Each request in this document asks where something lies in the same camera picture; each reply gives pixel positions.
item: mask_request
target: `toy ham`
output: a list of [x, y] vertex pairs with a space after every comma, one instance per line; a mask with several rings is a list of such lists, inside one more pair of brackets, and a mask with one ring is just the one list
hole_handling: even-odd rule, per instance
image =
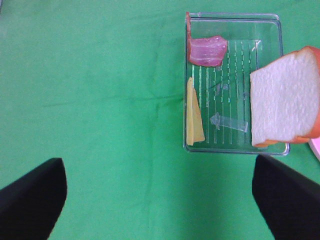
[[227, 52], [228, 41], [222, 36], [192, 38], [189, 12], [186, 13], [186, 30], [188, 61], [204, 67], [220, 66]]
[[320, 137], [320, 49], [291, 52], [250, 74], [252, 145]]

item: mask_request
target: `pink object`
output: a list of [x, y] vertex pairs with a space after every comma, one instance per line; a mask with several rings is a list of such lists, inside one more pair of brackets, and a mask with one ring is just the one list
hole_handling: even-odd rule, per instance
[[310, 145], [314, 155], [320, 161], [320, 137], [310, 139], [309, 145]]
[[220, 66], [227, 52], [228, 41], [222, 36], [192, 38], [189, 13], [186, 13], [187, 56], [190, 63], [204, 66]]

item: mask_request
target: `green tablecloth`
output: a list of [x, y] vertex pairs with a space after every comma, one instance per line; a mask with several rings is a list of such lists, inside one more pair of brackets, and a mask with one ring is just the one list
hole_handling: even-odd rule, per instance
[[[52, 240], [271, 240], [254, 155], [183, 149], [185, 12], [276, 13], [284, 53], [320, 47], [318, 0], [4, 0], [0, 188], [52, 157]], [[307, 144], [278, 157], [316, 182]]]

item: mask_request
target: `clear plastic piece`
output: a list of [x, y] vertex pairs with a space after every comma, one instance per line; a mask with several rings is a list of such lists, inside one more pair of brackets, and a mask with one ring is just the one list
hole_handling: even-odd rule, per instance
[[218, 112], [215, 113], [210, 118], [210, 122], [216, 126], [216, 128], [219, 130], [220, 126], [224, 126], [227, 128], [235, 129], [242, 132], [247, 132], [248, 130], [248, 122], [242, 121], [238, 119], [233, 119], [230, 117], [220, 116]]

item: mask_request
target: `yellow cheese wedge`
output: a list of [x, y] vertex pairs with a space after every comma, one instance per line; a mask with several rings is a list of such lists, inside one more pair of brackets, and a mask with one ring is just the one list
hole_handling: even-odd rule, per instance
[[205, 140], [197, 93], [192, 86], [193, 80], [190, 77], [186, 84], [186, 144], [190, 146]]

